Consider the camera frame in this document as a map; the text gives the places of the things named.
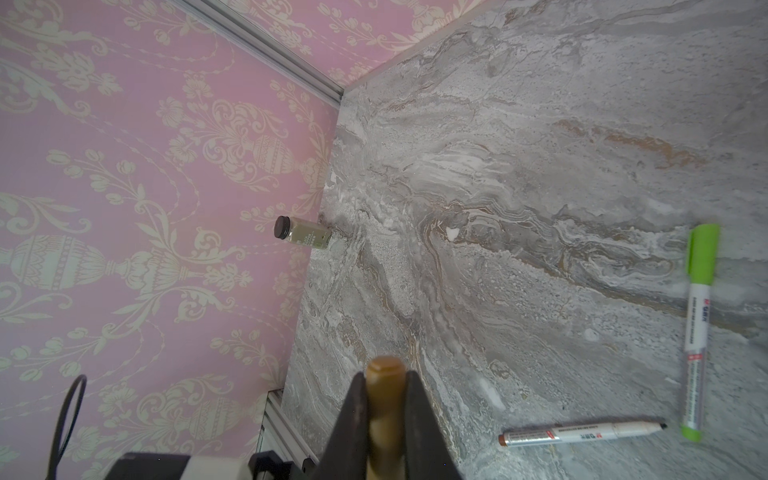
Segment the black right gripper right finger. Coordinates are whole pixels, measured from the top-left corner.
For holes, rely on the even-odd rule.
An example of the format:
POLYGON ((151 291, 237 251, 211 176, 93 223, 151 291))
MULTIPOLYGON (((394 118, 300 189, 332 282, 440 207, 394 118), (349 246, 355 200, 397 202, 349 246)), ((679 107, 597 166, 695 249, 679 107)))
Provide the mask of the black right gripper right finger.
POLYGON ((424 384, 406 373, 404 400, 405 475, 408 480, 462 478, 454 464, 424 384))

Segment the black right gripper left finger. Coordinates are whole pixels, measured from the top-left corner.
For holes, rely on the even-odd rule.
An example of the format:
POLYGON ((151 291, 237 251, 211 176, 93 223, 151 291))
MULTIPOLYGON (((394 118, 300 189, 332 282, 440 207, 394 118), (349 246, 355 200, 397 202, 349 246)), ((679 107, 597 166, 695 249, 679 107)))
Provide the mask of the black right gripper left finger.
POLYGON ((367 478, 368 396, 365 376, 352 379, 333 431, 312 480, 367 478))

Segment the white pen green end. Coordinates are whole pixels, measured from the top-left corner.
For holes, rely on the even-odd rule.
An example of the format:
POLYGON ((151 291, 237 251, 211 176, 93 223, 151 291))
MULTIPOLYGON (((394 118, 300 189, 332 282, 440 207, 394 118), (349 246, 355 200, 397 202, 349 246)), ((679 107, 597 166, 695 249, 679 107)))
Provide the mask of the white pen green end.
POLYGON ((683 345, 686 374, 681 433, 693 442, 702 439, 706 349, 712 312, 711 287, 719 236, 719 225, 701 224, 690 232, 688 240, 686 274, 690 285, 683 345))

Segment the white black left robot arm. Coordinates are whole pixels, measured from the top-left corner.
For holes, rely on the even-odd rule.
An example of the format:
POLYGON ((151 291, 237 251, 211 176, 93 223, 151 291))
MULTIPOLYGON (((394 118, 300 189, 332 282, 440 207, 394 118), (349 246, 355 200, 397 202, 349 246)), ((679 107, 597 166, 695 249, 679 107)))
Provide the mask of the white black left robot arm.
POLYGON ((252 480, 309 479, 316 463, 282 460, 276 452, 259 452, 248 461, 237 458, 180 454, 136 453, 120 457, 106 480, 252 480))

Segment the brown pen cap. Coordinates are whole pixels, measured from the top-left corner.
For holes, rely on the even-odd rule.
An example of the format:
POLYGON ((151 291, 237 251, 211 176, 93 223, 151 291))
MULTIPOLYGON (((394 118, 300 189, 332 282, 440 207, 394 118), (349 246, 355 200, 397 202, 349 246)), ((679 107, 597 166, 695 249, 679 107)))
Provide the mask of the brown pen cap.
POLYGON ((393 356, 374 358, 365 371, 368 398, 367 479, 404 479, 406 367, 393 356))

